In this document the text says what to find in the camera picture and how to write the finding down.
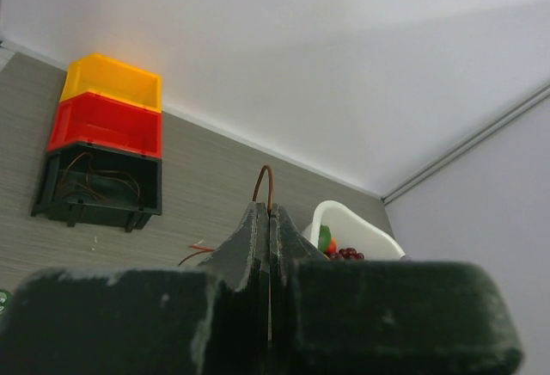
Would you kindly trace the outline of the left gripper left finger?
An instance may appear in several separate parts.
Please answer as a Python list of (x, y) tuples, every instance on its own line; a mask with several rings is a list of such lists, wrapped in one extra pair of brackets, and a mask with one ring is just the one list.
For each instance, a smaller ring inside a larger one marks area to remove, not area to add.
[(198, 266), (43, 269), (1, 321), (4, 374), (262, 374), (269, 217), (250, 204)]

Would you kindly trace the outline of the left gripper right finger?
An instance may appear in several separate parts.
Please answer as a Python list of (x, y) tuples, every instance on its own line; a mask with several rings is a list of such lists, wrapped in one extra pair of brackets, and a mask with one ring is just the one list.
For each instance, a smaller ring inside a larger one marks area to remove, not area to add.
[(512, 374), (523, 345), (480, 266), (331, 261), (280, 205), (270, 215), (272, 372)]

